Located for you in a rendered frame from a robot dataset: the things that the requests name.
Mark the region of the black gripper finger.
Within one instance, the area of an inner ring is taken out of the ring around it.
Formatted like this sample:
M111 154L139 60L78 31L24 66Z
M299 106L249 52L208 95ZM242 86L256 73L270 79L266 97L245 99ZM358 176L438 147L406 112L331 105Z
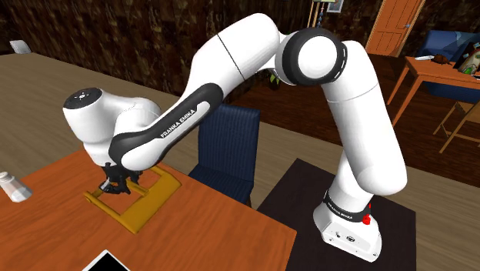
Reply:
M98 188L104 193L115 194L115 187L111 184L109 178L102 182Z
M120 178L118 180L112 181L112 193L120 194L120 193L127 193L130 194L131 191L126 184L126 180Z

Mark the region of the white-edged black tablet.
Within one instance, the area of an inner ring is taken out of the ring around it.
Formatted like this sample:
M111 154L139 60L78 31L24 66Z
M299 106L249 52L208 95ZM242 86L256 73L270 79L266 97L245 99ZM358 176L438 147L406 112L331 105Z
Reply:
M82 271L131 271L107 249L97 255Z

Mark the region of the clear salt shaker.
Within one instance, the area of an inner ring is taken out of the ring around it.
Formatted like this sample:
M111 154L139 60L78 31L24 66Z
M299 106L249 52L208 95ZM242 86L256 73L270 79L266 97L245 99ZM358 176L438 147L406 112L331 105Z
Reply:
M0 172L0 187L13 202L23 202L33 193L27 185L8 172Z

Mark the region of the dark blue chair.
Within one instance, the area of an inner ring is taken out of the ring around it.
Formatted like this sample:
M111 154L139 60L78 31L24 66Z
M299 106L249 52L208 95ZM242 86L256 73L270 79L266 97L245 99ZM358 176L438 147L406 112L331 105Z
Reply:
M191 178L251 205L258 148L260 111L220 105L198 131L198 164Z

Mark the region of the orange wooden door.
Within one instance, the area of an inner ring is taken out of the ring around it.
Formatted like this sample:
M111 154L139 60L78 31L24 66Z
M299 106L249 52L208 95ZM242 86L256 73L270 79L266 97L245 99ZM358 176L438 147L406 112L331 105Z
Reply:
M399 57L424 3L425 0L383 0L366 52Z

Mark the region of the orange side table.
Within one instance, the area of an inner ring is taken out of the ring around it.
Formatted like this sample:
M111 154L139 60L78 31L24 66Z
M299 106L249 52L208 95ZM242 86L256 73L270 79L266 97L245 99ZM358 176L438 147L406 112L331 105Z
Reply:
M395 87L388 98L387 105L392 102L395 94L403 83L404 78L408 72L410 72L414 76L415 80L411 88L409 89L409 92L405 97L402 105L400 106L400 109L392 120L393 126L396 125L397 121L400 119L406 107L417 92L418 87L423 82L435 82L444 85L453 85L458 87L480 90L480 80L475 79L471 75L456 72L449 65L442 65L427 60L416 60L414 57L405 56L405 67L403 68L400 76L398 77Z

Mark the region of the wooden folding chair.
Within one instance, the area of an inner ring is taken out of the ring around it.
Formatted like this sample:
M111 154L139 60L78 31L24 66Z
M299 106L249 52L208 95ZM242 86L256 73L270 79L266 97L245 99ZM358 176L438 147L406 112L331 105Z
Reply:
M445 128L445 122L449 119L449 117L454 111L458 111L459 113L461 113L462 119L453 131L448 131ZM438 132L443 132L446 136L446 142L440 148L439 153L443 153L454 138L466 139L468 141L478 143L478 147L480 148L480 136L471 137L458 133L462 126L467 122L473 122L480 125L480 100L478 100L475 104L456 101L452 108L448 111L444 119L440 122L440 124L433 132L433 135L436 135Z

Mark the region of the yellow frame stand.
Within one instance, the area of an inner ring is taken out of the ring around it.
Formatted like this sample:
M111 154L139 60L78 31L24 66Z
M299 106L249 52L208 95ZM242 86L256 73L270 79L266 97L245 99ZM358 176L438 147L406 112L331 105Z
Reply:
M111 216L129 232L136 234L150 220L150 218L157 213L175 191L182 186L182 184L171 173L164 169L161 169L158 166L153 166L150 170L157 175L156 182L150 188L145 188L134 183L129 177L126 179L127 187L141 196L122 214L116 212L99 199L104 193L101 189L96 189L93 193L84 192L84 196L88 202Z

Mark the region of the grey wall box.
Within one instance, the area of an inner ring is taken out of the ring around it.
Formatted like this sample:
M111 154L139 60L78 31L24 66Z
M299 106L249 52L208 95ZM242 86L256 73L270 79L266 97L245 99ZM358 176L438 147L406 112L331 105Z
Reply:
M9 43L16 54L29 54L32 52L27 43L23 40L11 40Z

